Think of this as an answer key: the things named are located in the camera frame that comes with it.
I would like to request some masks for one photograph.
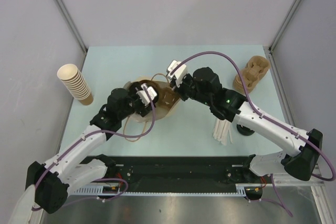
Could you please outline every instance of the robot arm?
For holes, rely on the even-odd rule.
[[[210,111],[220,120],[228,120],[237,124],[240,132],[254,131],[278,145],[282,152],[269,155],[252,155],[246,164],[251,172],[257,176],[286,171],[291,176],[300,180],[309,180],[317,163],[319,153],[312,149],[299,137],[305,138],[317,148],[322,148],[322,133],[316,129],[311,132],[293,127],[281,122],[273,116],[254,107],[261,113],[259,116],[251,107],[244,95],[230,89],[225,89],[219,81],[217,74],[212,69],[200,68],[193,75],[187,73],[187,66],[179,66],[179,61],[172,61],[167,68],[167,77],[170,85],[183,101],[188,98],[209,106]],[[266,120],[274,120],[295,134]]]
[[[113,177],[116,164],[107,156],[99,155],[89,164],[79,164],[113,135],[97,133],[97,131],[116,132],[127,116],[133,113],[147,115],[152,110],[151,100],[155,103],[158,100],[158,94],[153,87],[148,87],[145,83],[134,82],[128,90],[121,88],[112,90],[107,104],[103,105],[90,121],[90,125],[68,148],[43,164],[34,162],[29,166],[26,188],[32,184],[37,187],[35,202],[51,214],[57,211],[68,196],[80,187],[99,178]]]

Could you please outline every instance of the table surface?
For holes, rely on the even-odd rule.
[[[90,47],[82,74],[92,90],[94,101],[89,106],[76,100],[73,102],[60,149],[64,150],[83,132],[114,88],[123,87],[126,82],[140,76],[151,77],[158,72],[165,73],[173,59],[184,60],[209,50],[225,53],[241,69],[252,56],[265,56],[261,45]],[[220,56],[200,56],[187,66],[190,73],[197,68],[210,67],[218,74],[223,87],[233,88],[236,71]],[[284,120],[270,71],[250,96],[257,106]],[[113,136],[91,155],[246,156],[280,151],[277,145],[257,133],[252,136],[240,135],[235,125],[231,125],[233,144],[228,141],[227,145],[223,145],[213,138],[215,120],[207,106],[192,100],[180,101],[171,116],[156,121],[153,130],[139,141],[130,143],[122,137]],[[139,134],[142,128],[142,123],[130,120],[127,134]]]

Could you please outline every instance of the purple cable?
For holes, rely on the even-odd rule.
[[[119,194],[113,196],[110,199],[105,199],[104,201],[111,201],[111,200],[117,199],[122,194],[124,194],[127,191],[127,189],[128,189],[128,183],[127,183],[127,181],[124,180],[124,179],[122,179],[122,178],[101,178],[101,179],[95,180],[94,182],[102,182],[102,181],[121,181],[121,182],[125,183],[125,185],[126,185],[125,189],[122,192],[120,192]],[[74,203],[77,203],[77,202],[80,202],[80,201],[84,201],[84,200],[87,200],[87,199],[97,199],[97,197],[85,197],[85,198],[77,199],[77,200],[74,200],[74,201],[69,202],[67,204],[64,204],[62,207],[67,207],[67,206],[70,206],[70,205],[72,205]]]
[[[240,70],[239,68],[237,67],[237,65],[235,64],[235,62],[227,55],[221,53],[221,52],[215,52],[215,51],[206,51],[206,52],[199,52],[198,54],[195,54],[195,55],[192,55],[190,56],[189,58],[183,60],[179,65],[177,65],[176,68],[173,69],[173,71],[171,72],[171,74],[173,74],[180,66],[182,66],[183,64],[186,64],[188,61],[198,57],[198,56],[201,56],[201,55],[219,55],[219,56],[222,56],[224,57],[225,59],[227,59],[233,66],[234,68],[236,69],[239,77],[240,77],[240,80],[242,81],[242,85],[243,85],[243,89],[244,89],[244,92],[245,92],[245,96],[247,98],[247,101],[248,103],[250,104],[251,108],[254,110],[254,112],[261,116],[262,113],[259,112],[256,107],[253,105],[252,103],[252,100],[248,94],[248,91],[247,91],[247,88],[246,88],[246,85],[245,85],[245,82],[244,82],[244,79],[243,79],[243,76],[242,74],[240,73]],[[283,124],[273,120],[272,118],[269,118],[268,116],[264,116],[263,118],[265,118],[267,121],[277,125],[278,127],[288,131],[289,133],[293,134],[293,135],[297,135],[297,133],[295,131],[293,131],[292,129],[284,126]],[[302,141],[304,141],[305,143],[307,143],[308,145],[310,145],[315,151],[317,151],[322,157],[323,159],[326,161],[326,163],[328,164],[328,166],[330,167],[330,170],[331,170],[331,178],[324,178],[324,177],[321,177],[319,175],[316,175],[316,174],[312,174],[313,177],[315,178],[318,178],[318,179],[321,179],[321,180],[325,180],[325,181],[334,181],[336,179],[336,171],[335,171],[335,168],[333,167],[331,161],[328,159],[328,157],[319,149],[317,148],[314,144],[312,144],[311,142],[309,142],[307,139],[305,139],[303,136],[299,136],[299,139],[301,139]]]
[[[250,200],[249,198],[245,197],[249,202],[261,202],[261,201],[266,201],[266,202],[271,202],[273,204],[276,204],[280,207],[282,207],[290,217],[293,217],[293,214],[292,212],[286,207],[286,205],[284,204],[284,201],[282,199],[282,197],[280,196],[280,193],[278,192],[278,189],[276,188],[275,186],[275,183],[274,183],[274,179],[273,179],[273,174],[271,174],[271,181],[272,181],[272,186],[273,186],[273,190],[275,192],[275,194],[277,195],[279,202],[273,200],[273,199],[255,199],[255,200]]]
[[[138,138],[138,137],[142,137],[142,136],[145,136],[147,135],[154,127],[154,123],[155,123],[155,118],[156,118],[156,115],[155,115],[155,106],[154,106],[154,103],[147,91],[147,89],[143,89],[146,93],[146,95],[148,96],[149,100],[150,100],[150,104],[151,104],[151,107],[152,107],[152,111],[153,111],[153,116],[152,116],[152,124],[151,126],[149,127],[149,129],[140,134],[140,135],[136,135],[136,136],[129,136],[129,135],[124,135],[124,134],[120,134],[120,133],[117,133],[117,132],[114,132],[114,131],[108,131],[108,130],[99,130],[99,131],[93,131],[91,133],[88,133],[87,135],[84,136],[84,138],[88,138],[94,134],[97,134],[97,133],[110,133],[110,134],[113,134],[113,135],[117,135],[117,136],[122,136],[122,137],[127,137],[127,138]],[[60,160],[62,160],[62,158],[64,158],[69,152],[71,152],[78,144],[80,144],[82,141],[84,141],[83,138],[80,138],[77,142],[75,142],[72,146],[70,146],[62,155],[60,155],[56,160],[59,162]],[[47,173],[56,165],[56,163],[52,163],[43,173],[42,175],[40,176],[40,178],[38,179],[38,181],[36,182],[35,184],[35,191],[37,189],[37,187],[41,184],[42,180],[44,179],[44,177],[47,175]],[[35,208],[35,207],[32,207],[32,211],[39,211],[41,210],[42,207],[38,207],[38,208]]]

